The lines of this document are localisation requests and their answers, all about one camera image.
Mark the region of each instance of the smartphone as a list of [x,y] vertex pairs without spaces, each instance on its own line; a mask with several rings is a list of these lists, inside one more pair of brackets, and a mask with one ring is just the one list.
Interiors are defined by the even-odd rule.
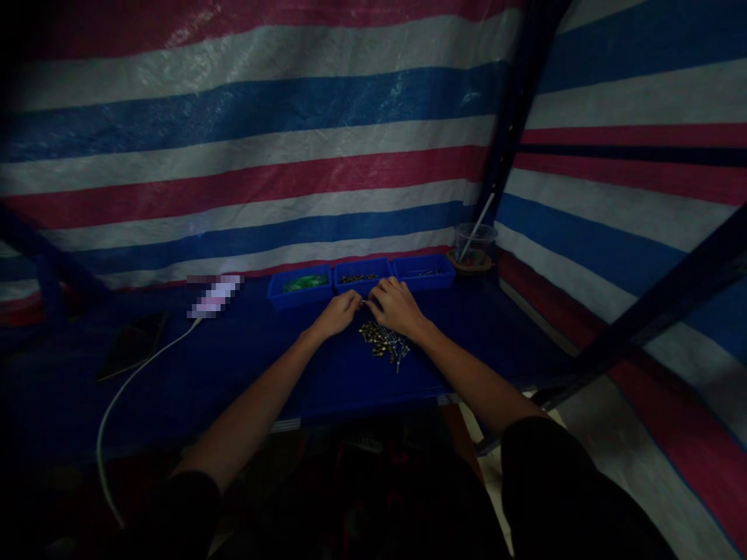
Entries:
[[94,379],[105,381],[132,370],[158,349],[158,344],[171,318],[162,311],[148,315],[123,328],[111,346],[109,355]]

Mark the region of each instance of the small blue storage box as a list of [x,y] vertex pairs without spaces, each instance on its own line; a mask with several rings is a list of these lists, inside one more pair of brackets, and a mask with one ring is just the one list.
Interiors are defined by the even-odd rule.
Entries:
[[[377,276],[376,279],[342,283],[342,279],[345,276],[366,276],[373,274]],[[345,293],[350,289],[354,289],[365,299],[368,297],[368,292],[378,285],[379,280],[389,278],[390,276],[394,276],[394,273],[387,258],[340,263],[335,266],[335,291],[337,293]]]
[[[292,282],[297,278],[311,275],[326,276],[328,283],[316,286],[315,288],[298,290],[296,292],[282,292],[282,288],[287,282]],[[313,303],[315,301],[322,301],[323,299],[329,301],[335,297],[335,292],[332,289],[332,282],[332,269],[329,267],[329,264],[322,264],[317,267],[300,268],[295,271],[279,272],[278,274],[273,275],[270,280],[270,287],[267,290],[267,299],[272,302],[276,311],[306,305],[307,303]]]
[[457,275],[446,255],[394,259],[392,265],[397,280],[407,282],[410,292],[450,288]]

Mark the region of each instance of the striped tarpaulin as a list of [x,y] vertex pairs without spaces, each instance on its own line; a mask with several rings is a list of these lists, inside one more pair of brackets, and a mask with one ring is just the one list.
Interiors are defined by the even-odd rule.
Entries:
[[[2,199],[113,289],[441,251],[472,215],[514,0],[69,3]],[[33,266],[0,250],[0,301]]]
[[[737,0],[589,0],[575,2],[561,24],[521,140],[527,151],[517,154],[501,201],[498,244],[606,323],[747,201],[743,166],[615,156],[621,146],[747,147],[746,17]],[[554,147],[542,153],[540,145]],[[586,156],[585,146],[610,149]],[[526,274],[514,280],[519,292],[527,288]],[[542,290],[531,294],[538,308],[552,307]],[[747,555],[745,315],[747,282],[647,346],[695,401],[646,366],[610,376],[619,393],[606,393],[605,403],[623,410],[622,395],[633,407],[651,437],[645,451],[620,449],[615,460],[609,446],[586,442],[615,480],[651,504],[682,558]],[[570,328],[572,312],[557,317]],[[624,429],[609,425],[608,437]]]

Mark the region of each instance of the blue table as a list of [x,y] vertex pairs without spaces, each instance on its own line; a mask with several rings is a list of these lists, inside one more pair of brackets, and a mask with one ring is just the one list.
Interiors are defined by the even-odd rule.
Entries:
[[[266,278],[248,280],[219,318],[204,320],[138,375],[110,416],[107,458],[192,441],[324,309],[319,303],[276,313],[267,287]],[[2,375],[2,396],[17,455],[33,464],[93,460],[101,416],[125,380],[93,381],[117,332],[137,317],[170,310],[163,346],[189,328],[187,309],[198,294],[179,286],[119,295],[13,359]],[[416,299],[445,334],[517,387],[564,381],[566,355],[494,282],[457,278],[452,289]],[[399,374],[386,358],[373,357],[358,332],[371,319],[362,310],[351,328],[324,344],[280,420],[336,422],[436,404],[453,393],[419,349],[402,360]]]

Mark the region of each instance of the person's right hand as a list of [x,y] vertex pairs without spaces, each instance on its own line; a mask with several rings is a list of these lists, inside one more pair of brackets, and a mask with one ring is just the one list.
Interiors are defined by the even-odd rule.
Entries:
[[[381,309],[371,301],[372,298],[379,302]],[[403,334],[415,343],[419,343],[419,339],[433,326],[418,308],[407,284],[394,276],[381,279],[368,295],[366,305],[380,325]]]

